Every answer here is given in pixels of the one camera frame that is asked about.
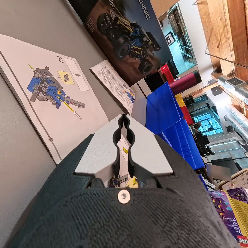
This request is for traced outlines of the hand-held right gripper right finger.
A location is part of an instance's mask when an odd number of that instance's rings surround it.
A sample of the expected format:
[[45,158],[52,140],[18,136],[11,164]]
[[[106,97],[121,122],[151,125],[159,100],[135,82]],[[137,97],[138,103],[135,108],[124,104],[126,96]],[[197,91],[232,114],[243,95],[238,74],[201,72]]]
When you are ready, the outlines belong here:
[[136,178],[138,187],[147,179],[173,175],[157,136],[130,115],[125,114],[126,139],[129,142],[128,171]]

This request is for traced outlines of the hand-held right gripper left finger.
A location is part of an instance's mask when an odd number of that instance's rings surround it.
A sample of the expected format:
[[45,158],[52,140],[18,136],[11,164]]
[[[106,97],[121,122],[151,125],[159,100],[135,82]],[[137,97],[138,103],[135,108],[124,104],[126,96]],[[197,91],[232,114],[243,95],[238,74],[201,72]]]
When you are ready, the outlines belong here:
[[118,147],[124,114],[120,114],[93,134],[75,175],[100,178],[109,188],[110,180],[118,177],[125,167],[125,158]]

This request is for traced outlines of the white lego instruction booklet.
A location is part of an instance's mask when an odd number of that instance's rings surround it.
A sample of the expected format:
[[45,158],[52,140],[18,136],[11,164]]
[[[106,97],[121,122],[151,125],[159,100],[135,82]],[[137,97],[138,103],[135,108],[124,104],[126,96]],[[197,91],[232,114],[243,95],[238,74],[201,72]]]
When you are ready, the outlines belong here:
[[1,74],[59,164],[109,122],[75,58],[0,37]]

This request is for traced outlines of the purple and yellow lego box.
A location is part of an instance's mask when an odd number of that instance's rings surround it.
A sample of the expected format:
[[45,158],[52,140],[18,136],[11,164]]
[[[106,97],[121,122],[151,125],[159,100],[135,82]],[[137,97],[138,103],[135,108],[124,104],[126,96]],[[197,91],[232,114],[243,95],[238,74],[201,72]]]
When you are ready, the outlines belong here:
[[208,191],[223,223],[241,247],[248,247],[248,190]]

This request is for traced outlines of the large buggy picture lego box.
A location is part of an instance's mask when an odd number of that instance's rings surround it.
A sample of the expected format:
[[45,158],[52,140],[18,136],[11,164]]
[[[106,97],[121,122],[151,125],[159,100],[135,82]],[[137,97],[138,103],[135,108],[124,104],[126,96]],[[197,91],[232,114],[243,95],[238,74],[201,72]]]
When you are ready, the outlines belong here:
[[149,0],[68,2],[129,86],[173,58]]

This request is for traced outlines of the blue plastic storage bin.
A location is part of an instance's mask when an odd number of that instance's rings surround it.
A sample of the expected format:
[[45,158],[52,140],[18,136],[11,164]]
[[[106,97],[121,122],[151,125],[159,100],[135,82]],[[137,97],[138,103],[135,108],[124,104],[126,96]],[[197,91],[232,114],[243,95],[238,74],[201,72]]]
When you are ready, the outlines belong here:
[[185,119],[181,119],[159,133],[158,136],[181,155],[193,170],[204,167],[204,162]]
[[183,119],[183,113],[166,82],[147,96],[146,128],[158,135]]

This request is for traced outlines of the red plastic bin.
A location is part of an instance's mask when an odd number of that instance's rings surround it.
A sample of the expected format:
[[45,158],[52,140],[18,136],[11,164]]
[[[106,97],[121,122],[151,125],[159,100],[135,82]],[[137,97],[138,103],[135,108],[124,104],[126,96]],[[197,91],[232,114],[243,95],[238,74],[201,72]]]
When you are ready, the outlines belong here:
[[189,111],[188,111],[187,107],[182,106],[182,107],[180,107],[180,109],[181,109],[181,111],[182,111],[182,113],[184,115],[184,119],[186,120],[187,124],[188,125],[193,125],[194,122],[193,122],[193,120],[192,120],[192,118],[191,118],[191,116],[189,114]]
[[165,83],[167,82],[169,85],[174,82],[174,78],[169,70],[169,67],[167,64],[164,64],[158,69],[158,73],[162,79],[162,81]]

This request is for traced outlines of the yellow plastic bin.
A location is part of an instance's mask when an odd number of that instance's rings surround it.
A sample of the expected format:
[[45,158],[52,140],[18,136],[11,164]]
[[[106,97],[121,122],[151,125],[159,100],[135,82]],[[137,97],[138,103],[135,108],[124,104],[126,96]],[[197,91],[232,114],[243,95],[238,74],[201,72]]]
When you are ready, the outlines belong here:
[[179,105],[180,108],[181,107],[185,107],[184,100],[183,100],[183,98],[182,98],[182,96],[181,96],[180,93],[177,94],[177,95],[175,95],[175,99],[176,99],[176,101],[177,101],[177,103],[178,103],[178,105]]

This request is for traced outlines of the white booklet with printed text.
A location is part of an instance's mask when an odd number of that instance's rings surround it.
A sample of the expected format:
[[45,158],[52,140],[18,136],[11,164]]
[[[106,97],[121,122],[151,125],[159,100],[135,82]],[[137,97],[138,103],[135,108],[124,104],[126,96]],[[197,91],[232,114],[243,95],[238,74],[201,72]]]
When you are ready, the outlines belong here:
[[135,92],[114,70],[108,60],[90,68],[104,89],[118,104],[125,114],[131,115],[135,101]]

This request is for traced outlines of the maroon insulated bottle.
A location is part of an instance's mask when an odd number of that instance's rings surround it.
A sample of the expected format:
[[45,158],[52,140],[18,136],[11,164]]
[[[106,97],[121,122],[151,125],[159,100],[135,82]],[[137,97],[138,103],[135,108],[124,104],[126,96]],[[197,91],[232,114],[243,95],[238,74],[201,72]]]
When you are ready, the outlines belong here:
[[175,96],[196,86],[201,82],[202,82],[201,76],[199,72],[195,70],[181,77],[180,79],[170,83],[169,86],[172,90],[173,95]]

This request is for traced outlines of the brown cardboard box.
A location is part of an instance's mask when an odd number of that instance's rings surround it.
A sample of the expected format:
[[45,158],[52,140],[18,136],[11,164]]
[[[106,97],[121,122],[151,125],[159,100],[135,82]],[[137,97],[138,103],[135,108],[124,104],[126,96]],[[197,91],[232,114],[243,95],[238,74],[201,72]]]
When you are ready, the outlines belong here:
[[248,169],[241,171],[231,176],[231,181],[221,181],[215,186],[216,190],[229,190],[235,188],[248,189]]

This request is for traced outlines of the black and white tag sign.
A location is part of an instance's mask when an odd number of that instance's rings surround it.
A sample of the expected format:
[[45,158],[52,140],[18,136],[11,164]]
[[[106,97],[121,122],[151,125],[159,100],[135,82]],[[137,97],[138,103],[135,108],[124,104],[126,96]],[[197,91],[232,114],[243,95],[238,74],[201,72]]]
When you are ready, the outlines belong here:
[[176,39],[172,31],[170,31],[168,34],[165,35],[165,39],[168,46],[171,46],[174,42],[176,42]]

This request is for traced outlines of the silver air duct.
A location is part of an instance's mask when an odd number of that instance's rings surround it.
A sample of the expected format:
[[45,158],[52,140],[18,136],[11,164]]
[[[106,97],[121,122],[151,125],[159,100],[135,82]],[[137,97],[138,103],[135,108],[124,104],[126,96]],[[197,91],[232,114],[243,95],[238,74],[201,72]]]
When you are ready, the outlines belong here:
[[229,93],[239,98],[245,104],[248,104],[248,88],[247,83],[237,77],[228,77],[221,75],[218,77],[218,83]]
[[231,123],[236,132],[238,132],[243,139],[248,142],[248,119],[242,115],[236,108],[231,104],[225,106],[227,111],[226,120]]

